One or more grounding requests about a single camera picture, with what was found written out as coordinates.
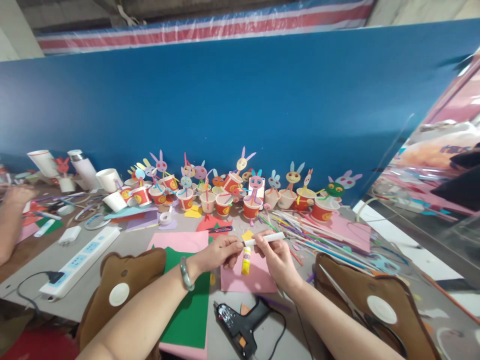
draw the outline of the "white thermos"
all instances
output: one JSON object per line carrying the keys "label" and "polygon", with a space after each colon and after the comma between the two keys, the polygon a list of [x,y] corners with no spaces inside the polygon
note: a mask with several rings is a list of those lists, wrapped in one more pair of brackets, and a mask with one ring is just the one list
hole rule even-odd
{"label": "white thermos", "polygon": [[71,164],[76,172],[86,182],[90,190],[101,189],[100,181],[97,179],[97,171],[88,158],[85,157],[82,150],[70,150],[67,152],[70,156]]}

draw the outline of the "power strip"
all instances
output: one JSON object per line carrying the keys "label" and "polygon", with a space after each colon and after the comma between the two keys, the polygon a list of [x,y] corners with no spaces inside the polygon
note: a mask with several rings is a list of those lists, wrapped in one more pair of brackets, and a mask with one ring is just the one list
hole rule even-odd
{"label": "power strip", "polygon": [[48,301],[63,298],[119,235],[119,227],[105,227],[59,270],[63,276],[55,283],[47,282],[41,287],[40,292],[48,296]]}

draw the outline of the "scissors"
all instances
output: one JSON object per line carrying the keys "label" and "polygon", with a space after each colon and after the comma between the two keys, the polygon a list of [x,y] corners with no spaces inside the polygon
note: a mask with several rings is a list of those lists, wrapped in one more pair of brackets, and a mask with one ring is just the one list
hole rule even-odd
{"label": "scissors", "polygon": [[351,311],[351,314],[352,314],[352,317],[358,322],[360,323],[361,325],[365,326],[371,333],[373,333],[374,335],[376,335],[379,339],[383,340],[382,337],[380,336],[379,332],[377,331],[377,329],[375,328],[375,326],[377,327],[382,327],[383,329],[385,329],[386,331],[388,331],[390,333],[390,335],[392,335],[395,340],[397,341],[397,343],[400,345],[400,355],[404,358],[404,359],[408,359],[407,357],[407,348],[405,347],[404,343],[402,342],[402,340],[400,340],[400,338],[398,337],[398,335],[391,329],[389,328],[385,323],[383,323],[382,321],[378,320],[377,318],[373,317],[373,316],[370,316],[369,314],[367,313],[364,313],[362,311],[359,310],[358,307],[355,306],[355,304],[349,299],[349,297],[347,296],[347,294],[342,290],[342,288],[337,284],[337,282],[330,276],[330,274],[327,272],[327,270],[324,269],[324,267],[320,264],[318,264],[318,266],[320,266],[320,268],[323,270],[323,272],[325,273],[326,277],[328,278],[328,280],[330,280],[330,282],[332,283],[333,287],[338,291],[338,293],[340,294],[341,298],[343,299],[343,301],[346,302],[346,304],[348,305],[348,307],[350,308],[350,311]]}

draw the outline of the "yellow paper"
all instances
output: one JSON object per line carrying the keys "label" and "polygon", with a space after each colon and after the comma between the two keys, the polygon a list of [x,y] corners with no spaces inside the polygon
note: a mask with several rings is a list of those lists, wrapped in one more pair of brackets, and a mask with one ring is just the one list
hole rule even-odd
{"label": "yellow paper", "polygon": [[190,210],[185,212],[185,217],[200,219],[202,217],[202,208],[198,205],[193,205]]}
{"label": "yellow paper", "polygon": [[244,233],[241,236],[241,238],[243,239],[243,241],[247,241],[247,240],[251,240],[253,235],[254,235],[254,233],[251,232],[250,230],[248,230],[246,233]]}

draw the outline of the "hand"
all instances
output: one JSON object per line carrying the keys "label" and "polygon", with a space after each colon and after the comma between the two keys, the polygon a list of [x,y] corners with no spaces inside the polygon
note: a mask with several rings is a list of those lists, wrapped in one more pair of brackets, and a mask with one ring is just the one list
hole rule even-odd
{"label": "hand", "polygon": [[233,268],[242,253],[244,245],[237,236],[220,235],[205,249],[187,259],[187,268],[192,266],[198,275],[210,272],[223,265],[224,269]]}
{"label": "hand", "polygon": [[292,293],[302,286],[304,280],[295,269],[287,242],[285,240],[267,242],[264,239],[264,236],[273,233],[272,230],[265,230],[253,235],[256,242],[254,249],[262,258],[266,258],[270,275],[277,285],[287,293]]}
{"label": "hand", "polygon": [[24,207],[26,203],[37,196],[39,192],[31,185],[17,185],[8,188],[5,195],[5,205]]}

